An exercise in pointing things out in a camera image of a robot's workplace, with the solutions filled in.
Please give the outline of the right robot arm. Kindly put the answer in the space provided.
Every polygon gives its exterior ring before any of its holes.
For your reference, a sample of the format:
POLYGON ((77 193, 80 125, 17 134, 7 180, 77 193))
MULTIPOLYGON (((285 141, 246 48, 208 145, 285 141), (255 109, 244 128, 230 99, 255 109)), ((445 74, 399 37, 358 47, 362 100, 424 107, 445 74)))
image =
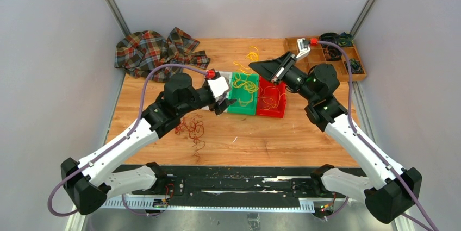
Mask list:
POLYGON ((379 222, 392 222, 415 205, 421 173, 415 168, 406 170, 360 131, 333 95, 340 82, 332 65, 320 63, 305 73, 295 62, 293 53, 288 51, 277 59, 255 61, 248 66, 267 81, 283 82, 290 92, 306 99, 305 111, 310 122, 341 144, 365 173, 365 177, 358 177, 325 164, 311 173, 312 192, 319 197, 329 192, 345 195, 363 202, 379 222))

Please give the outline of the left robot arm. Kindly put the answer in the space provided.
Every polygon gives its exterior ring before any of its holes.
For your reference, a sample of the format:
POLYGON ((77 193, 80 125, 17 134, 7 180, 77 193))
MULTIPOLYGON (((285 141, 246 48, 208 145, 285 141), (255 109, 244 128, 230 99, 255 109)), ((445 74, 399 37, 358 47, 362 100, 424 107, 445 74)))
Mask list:
POLYGON ((192 77, 187 73, 174 74, 157 99, 116 138, 78 161, 72 158, 63 161, 63 187, 77 212, 88 215, 108 199, 133 191, 164 193, 167 174, 157 163, 122 172, 116 169, 143 147, 175 130, 186 114, 203 107, 216 115, 223 113, 235 102, 227 97, 230 90, 228 78, 214 70, 206 73, 198 89, 193 87, 192 77))

